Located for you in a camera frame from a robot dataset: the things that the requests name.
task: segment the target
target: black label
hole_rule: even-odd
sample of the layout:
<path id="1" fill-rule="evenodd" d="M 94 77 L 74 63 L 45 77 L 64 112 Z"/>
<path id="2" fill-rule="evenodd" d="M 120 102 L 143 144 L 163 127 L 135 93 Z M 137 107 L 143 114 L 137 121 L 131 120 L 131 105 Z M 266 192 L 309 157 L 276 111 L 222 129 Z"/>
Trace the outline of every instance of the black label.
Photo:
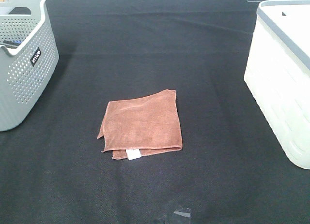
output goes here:
<path id="1" fill-rule="evenodd" d="M 40 58 L 41 54 L 42 54 L 42 52 L 41 52 L 40 48 L 38 48 L 38 49 L 35 51 L 34 55 L 31 57 L 30 62 L 31 62 L 31 64 L 32 64 L 33 67 L 34 67 L 35 64 L 37 63 L 37 61 L 38 61 L 38 59 Z"/>

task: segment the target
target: microfiber cloth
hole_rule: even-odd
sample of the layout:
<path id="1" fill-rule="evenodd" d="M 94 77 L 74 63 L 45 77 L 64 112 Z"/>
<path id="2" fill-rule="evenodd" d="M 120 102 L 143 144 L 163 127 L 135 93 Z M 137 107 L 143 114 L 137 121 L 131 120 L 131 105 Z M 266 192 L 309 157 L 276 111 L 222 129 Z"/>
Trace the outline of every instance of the microfiber cloth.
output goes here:
<path id="1" fill-rule="evenodd" d="M 103 152 L 112 159 L 128 158 L 126 149 L 139 149 L 142 156 L 182 149 L 176 91 L 164 90 L 147 97 L 108 103 L 99 135 Z"/>

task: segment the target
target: basket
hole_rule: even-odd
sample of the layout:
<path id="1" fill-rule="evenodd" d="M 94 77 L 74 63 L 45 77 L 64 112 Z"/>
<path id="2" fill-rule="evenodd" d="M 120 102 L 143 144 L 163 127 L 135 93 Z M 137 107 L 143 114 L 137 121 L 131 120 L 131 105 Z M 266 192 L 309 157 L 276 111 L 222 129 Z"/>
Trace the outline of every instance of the basket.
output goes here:
<path id="1" fill-rule="evenodd" d="M 310 169 L 310 1 L 263 1 L 245 82 L 287 157 Z"/>
<path id="2" fill-rule="evenodd" d="M 0 15 L 0 131 L 19 125 L 49 79 L 59 54 L 46 0 L 0 0 L 0 7 L 26 7 L 29 15 Z M 4 42 L 13 42 L 9 48 Z"/>

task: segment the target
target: towel label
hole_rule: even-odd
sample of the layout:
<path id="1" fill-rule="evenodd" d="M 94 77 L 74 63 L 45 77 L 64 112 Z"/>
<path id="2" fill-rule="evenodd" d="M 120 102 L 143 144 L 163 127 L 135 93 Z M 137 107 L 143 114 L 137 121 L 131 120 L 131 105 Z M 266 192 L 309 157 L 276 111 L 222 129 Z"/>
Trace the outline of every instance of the towel label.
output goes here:
<path id="1" fill-rule="evenodd" d="M 141 152 L 139 149 L 129 149 L 126 150 L 126 153 L 129 160 L 134 160 L 141 157 Z"/>

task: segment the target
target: white basket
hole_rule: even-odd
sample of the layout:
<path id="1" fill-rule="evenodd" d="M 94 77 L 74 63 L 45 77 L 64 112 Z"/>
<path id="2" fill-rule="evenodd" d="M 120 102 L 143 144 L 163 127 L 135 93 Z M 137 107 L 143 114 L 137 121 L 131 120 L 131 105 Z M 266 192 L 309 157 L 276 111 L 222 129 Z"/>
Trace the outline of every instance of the white basket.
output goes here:
<path id="1" fill-rule="evenodd" d="M 310 1 L 264 1 L 245 82 L 288 158 L 310 169 Z"/>
<path id="2" fill-rule="evenodd" d="M 20 124 L 50 77 L 59 54 L 46 0 L 5 0 L 0 7 L 27 7 L 31 15 L 0 15 L 0 131 Z M 4 40 L 21 41 L 16 49 Z"/>

